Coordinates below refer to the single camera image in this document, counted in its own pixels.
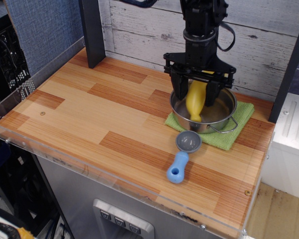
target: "green towel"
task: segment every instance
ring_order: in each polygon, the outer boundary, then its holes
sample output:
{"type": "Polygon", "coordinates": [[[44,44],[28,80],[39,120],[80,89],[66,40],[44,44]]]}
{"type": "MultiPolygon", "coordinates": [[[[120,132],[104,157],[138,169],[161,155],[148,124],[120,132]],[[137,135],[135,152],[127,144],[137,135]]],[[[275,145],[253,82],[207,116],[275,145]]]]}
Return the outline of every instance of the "green towel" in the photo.
{"type": "MultiPolygon", "coordinates": [[[[255,111],[254,105],[251,103],[238,102],[236,111],[233,113],[232,117],[238,123],[237,128],[229,133],[199,133],[202,141],[204,143],[210,144],[212,146],[229,150],[233,143],[235,142],[237,136],[255,111]]],[[[174,114],[170,113],[167,117],[165,124],[169,127],[174,128],[175,130],[182,132],[185,131],[183,127],[181,127],[174,118],[174,114]]],[[[229,120],[226,126],[221,131],[227,131],[232,129],[236,124],[229,120]]]]}

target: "blue measuring cup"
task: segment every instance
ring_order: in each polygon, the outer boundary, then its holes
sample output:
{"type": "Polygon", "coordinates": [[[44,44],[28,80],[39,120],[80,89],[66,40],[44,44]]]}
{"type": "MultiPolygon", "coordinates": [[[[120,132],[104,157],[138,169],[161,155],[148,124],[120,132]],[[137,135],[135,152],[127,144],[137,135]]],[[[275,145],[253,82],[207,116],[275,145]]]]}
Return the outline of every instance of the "blue measuring cup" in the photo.
{"type": "Polygon", "coordinates": [[[175,156],[174,163],[167,170],[167,178],[172,183],[181,183],[185,176],[185,166],[189,160],[189,153],[196,152],[201,146],[198,133],[190,130],[183,131],[176,137],[176,146],[180,150],[175,156]]]}

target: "whitewashed wood wall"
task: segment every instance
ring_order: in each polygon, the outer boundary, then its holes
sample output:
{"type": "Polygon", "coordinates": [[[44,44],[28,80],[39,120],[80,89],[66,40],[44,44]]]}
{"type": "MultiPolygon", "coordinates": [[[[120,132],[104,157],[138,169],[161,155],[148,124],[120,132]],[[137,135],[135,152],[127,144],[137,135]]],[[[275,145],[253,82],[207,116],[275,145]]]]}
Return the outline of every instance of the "whitewashed wood wall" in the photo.
{"type": "MultiPolygon", "coordinates": [[[[218,56],[237,68],[233,91],[274,101],[299,33],[299,0],[226,0],[224,19],[236,44],[218,56]]],[[[158,0],[142,9],[118,0],[100,0],[107,56],[163,71],[166,52],[184,52],[185,21],[179,0],[158,0]]],[[[220,28],[219,42],[232,36],[220,28]]]]}

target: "metal bowl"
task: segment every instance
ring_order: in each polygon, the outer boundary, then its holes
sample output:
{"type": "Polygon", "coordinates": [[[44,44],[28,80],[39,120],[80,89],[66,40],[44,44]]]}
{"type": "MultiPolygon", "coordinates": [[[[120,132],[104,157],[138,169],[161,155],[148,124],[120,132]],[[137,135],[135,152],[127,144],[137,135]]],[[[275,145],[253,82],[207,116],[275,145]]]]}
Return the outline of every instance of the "metal bowl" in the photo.
{"type": "Polygon", "coordinates": [[[235,95],[228,89],[220,91],[213,106],[204,106],[200,113],[202,118],[201,122],[190,120],[190,114],[186,108],[186,97],[180,101],[173,91],[170,94],[169,103],[172,107],[175,120],[186,130],[192,130],[197,133],[228,133],[235,130],[238,126],[237,122],[232,117],[232,114],[237,107],[237,100],[235,95]],[[235,123],[234,128],[227,131],[221,131],[230,119],[235,123]]]}

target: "screw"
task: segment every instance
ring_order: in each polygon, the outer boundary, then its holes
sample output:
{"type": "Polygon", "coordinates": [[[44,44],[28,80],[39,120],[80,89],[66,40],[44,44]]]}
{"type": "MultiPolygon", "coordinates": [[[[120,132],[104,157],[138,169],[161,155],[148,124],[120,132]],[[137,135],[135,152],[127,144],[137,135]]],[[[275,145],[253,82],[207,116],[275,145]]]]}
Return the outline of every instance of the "screw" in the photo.
{"type": "Polygon", "coordinates": [[[246,196],[250,196],[250,195],[251,195],[251,191],[246,190],[246,191],[245,191],[245,195],[246,195],[246,196]]]}

